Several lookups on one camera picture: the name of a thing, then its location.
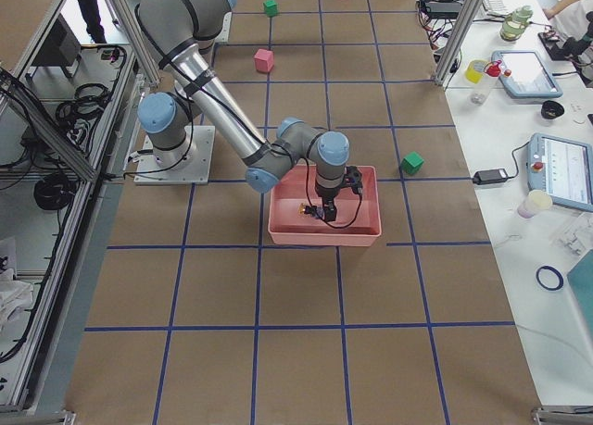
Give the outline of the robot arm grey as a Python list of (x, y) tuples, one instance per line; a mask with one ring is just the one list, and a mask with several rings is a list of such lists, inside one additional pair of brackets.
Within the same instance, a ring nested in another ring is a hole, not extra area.
[(313, 162), (315, 192), (322, 205), (310, 206), (307, 211), (325, 222), (333, 221), (337, 217), (334, 200), (341, 189), (356, 184), (347, 176), (348, 138), (287, 118), (277, 128), (275, 142), (270, 143), (204, 58), (236, 1), (140, 0), (134, 15), (148, 53), (173, 76), (176, 93), (187, 102), (175, 104), (173, 111), (195, 109), (213, 122), (246, 165), (247, 183), (261, 194), (278, 184), (299, 160)]

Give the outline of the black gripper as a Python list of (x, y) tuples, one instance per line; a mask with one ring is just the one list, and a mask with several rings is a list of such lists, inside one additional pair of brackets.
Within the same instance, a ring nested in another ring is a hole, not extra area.
[(315, 193), (322, 200), (323, 219), (325, 222), (333, 222), (336, 219), (335, 199), (338, 196), (337, 189), (316, 189)]

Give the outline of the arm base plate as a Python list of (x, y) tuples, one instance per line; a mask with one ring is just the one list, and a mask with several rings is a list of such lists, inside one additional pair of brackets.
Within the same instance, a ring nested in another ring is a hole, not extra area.
[(173, 150), (162, 151), (153, 146), (148, 135), (144, 138), (133, 181), (137, 185), (206, 185), (215, 143), (215, 128), (187, 125), (184, 142)]

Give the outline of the green cube near arm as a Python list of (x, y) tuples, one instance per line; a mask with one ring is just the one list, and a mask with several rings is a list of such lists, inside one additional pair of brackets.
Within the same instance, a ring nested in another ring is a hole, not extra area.
[(265, 0), (262, 4), (267, 17), (273, 18), (279, 14), (278, 3), (275, 0)]

